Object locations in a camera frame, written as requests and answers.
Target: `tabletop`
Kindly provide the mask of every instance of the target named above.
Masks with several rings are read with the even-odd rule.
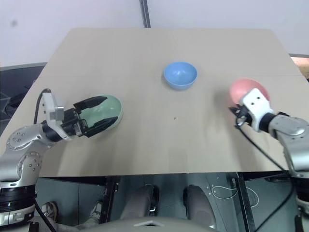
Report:
[[[197,81],[171,89],[164,68],[193,64]],[[73,29],[48,61],[3,132],[0,153],[16,129],[33,121],[43,88],[65,109],[83,99],[113,94],[124,105],[121,123],[91,138],[60,141],[44,157],[41,176],[253,172],[277,170],[234,128],[229,87],[239,78],[259,81],[271,106],[309,120],[309,86],[267,29]],[[38,121],[43,121],[40,109]],[[244,130],[282,166],[279,142]]]

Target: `bowl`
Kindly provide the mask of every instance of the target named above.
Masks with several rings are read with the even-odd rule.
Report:
[[[184,90],[196,81],[197,70],[187,62],[174,62],[165,68],[164,78],[170,87]]]
[[[92,127],[96,122],[105,118],[118,117],[117,120],[106,130],[110,130],[119,124],[123,115],[123,106],[121,101],[113,95],[104,94],[107,97],[101,104],[82,110],[80,118],[85,119],[88,127]]]
[[[230,88],[230,96],[235,104],[239,104],[240,99],[242,99],[250,90],[257,88],[265,96],[265,98],[270,101],[269,94],[267,90],[257,81],[252,79],[239,79],[233,83]]]

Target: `white wall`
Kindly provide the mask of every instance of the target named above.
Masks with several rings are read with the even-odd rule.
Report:
[[[152,27],[269,28],[309,55],[309,0],[148,0]],[[47,62],[71,28],[143,27],[139,0],[0,0],[0,67]]]
[[[148,0],[151,27],[268,28],[309,55],[309,0]]]
[[[0,0],[0,67],[47,62],[71,28],[143,27],[139,0]]]

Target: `blue bowl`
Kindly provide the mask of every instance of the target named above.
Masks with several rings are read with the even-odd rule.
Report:
[[[196,68],[187,62],[174,62],[164,70],[166,82],[174,89],[187,89],[197,79]]]

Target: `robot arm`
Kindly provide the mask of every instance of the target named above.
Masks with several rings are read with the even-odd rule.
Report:
[[[269,101],[256,88],[241,99],[239,108],[230,110],[237,126],[247,122],[256,132],[269,133],[283,146],[296,188],[296,203],[301,209],[295,221],[301,223],[303,231],[309,231],[309,123],[281,112],[275,115]]]
[[[34,216],[35,184],[46,150],[75,135],[91,137],[118,119],[117,116],[103,118],[88,127],[81,118],[84,109],[103,104],[105,100],[107,97],[92,97],[64,111],[51,93],[43,93],[46,121],[12,133],[0,157],[0,227],[28,221]]]

